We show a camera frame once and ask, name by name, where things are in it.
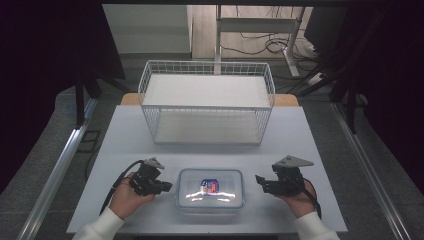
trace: metal rail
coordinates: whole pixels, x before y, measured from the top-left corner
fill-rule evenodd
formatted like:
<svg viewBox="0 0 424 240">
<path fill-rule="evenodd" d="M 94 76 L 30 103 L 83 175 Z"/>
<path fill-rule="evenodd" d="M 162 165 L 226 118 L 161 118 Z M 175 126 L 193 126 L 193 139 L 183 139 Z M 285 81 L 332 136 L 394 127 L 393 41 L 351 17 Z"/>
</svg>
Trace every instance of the metal rail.
<svg viewBox="0 0 424 240">
<path fill-rule="evenodd" d="M 79 129 L 74 129 L 66 143 L 62 154 L 56 162 L 50 177 L 48 178 L 43 190 L 38 196 L 37 202 L 31 210 L 21 232 L 17 239 L 34 239 L 43 223 L 44 217 L 50 208 L 50 205 L 56 195 L 57 190 L 62 183 L 63 177 L 66 174 L 66 170 L 72 161 L 75 152 L 78 149 L 78 145 L 87 130 L 90 122 L 91 115 L 97 105 L 97 101 L 90 99 L 85 107 L 85 120 Z"/>
<path fill-rule="evenodd" d="M 411 239 L 409 233 L 405 227 L 405 224 L 400 216 L 395 204 L 390 199 L 387 194 L 383 184 L 381 183 L 377 173 L 374 170 L 374 167 L 368 158 L 365 150 L 362 148 L 361 142 L 358 137 L 352 134 L 349 130 L 349 126 L 346 124 L 344 111 L 340 103 L 332 103 L 334 112 L 337 115 L 340 125 L 342 126 L 343 132 L 346 134 L 346 137 L 354 150 L 358 163 L 362 167 L 362 170 L 367 178 L 368 183 L 374 195 L 379 203 L 380 207 L 383 210 L 384 215 L 387 218 L 387 222 L 390 225 L 394 235 L 397 239 L 405 240 Z"/>
</svg>

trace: wall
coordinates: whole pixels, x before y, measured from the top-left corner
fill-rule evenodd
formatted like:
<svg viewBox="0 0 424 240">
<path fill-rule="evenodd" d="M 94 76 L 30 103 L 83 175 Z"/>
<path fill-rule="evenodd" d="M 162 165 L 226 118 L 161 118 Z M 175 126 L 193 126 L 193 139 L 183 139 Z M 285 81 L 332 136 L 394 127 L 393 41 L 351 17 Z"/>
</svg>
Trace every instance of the wall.
<svg viewBox="0 0 424 240">
<path fill-rule="evenodd" d="M 191 52 L 191 6 L 103 4 L 122 53 Z"/>
</svg>

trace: black curtain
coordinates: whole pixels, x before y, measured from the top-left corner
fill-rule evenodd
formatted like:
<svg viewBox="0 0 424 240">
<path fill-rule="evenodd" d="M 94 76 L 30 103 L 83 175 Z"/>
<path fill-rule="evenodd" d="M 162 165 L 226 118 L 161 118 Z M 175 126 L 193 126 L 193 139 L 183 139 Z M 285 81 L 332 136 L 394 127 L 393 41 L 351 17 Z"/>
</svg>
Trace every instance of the black curtain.
<svg viewBox="0 0 424 240">
<path fill-rule="evenodd" d="M 76 79 L 124 79 L 100 1 L 0 2 L 0 191 L 47 125 L 59 92 Z"/>
<path fill-rule="evenodd" d="M 420 1 L 398 1 L 360 60 L 365 114 L 424 193 L 424 15 Z"/>
</svg>

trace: white wire basket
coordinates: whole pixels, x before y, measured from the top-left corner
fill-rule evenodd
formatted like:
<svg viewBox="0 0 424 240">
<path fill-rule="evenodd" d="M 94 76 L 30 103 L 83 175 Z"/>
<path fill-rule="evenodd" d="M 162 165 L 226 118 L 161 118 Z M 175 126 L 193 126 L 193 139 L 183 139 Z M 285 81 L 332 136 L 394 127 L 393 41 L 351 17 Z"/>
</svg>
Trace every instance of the white wire basket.
<svg viewBox="0 0 424 240">
<path fill-rule="evenodd" d="M 151 60 L 138 95 L 155 143 L 259 145 L 275 88 L 266 63 Z"/>
</svg>

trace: white table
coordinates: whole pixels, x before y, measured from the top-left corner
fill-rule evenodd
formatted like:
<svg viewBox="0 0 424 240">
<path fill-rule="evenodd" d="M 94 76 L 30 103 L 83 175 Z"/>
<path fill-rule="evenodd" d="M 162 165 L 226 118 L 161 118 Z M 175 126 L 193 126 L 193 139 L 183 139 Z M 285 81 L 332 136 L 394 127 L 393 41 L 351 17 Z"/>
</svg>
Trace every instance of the white table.
<svg viewBox="0 0 424 240">
<path fill-rule="evenodd" d="M 316 188 L 323 222 L 347 231 L 301 107 L 274 107 L 260 146 L 155 145 L 139 106 L 117 106 L 68 231 L 94 221 L 119 174 L 153 156 L 165 166 L 158 180 L 174 184 L 126 220 L 119 233 L 136 235 L 284 234 L 296 232 L 288 206 L 256 183 L 255 174 L 276 180 L 271 165 L 293 155 L 314 162 L 301 168 Z M 177 178 L 184 168 L 231 168 L 242 172 L 245 205 L 236 215 L 185 215 L 175 204 Z"/>
</svg>

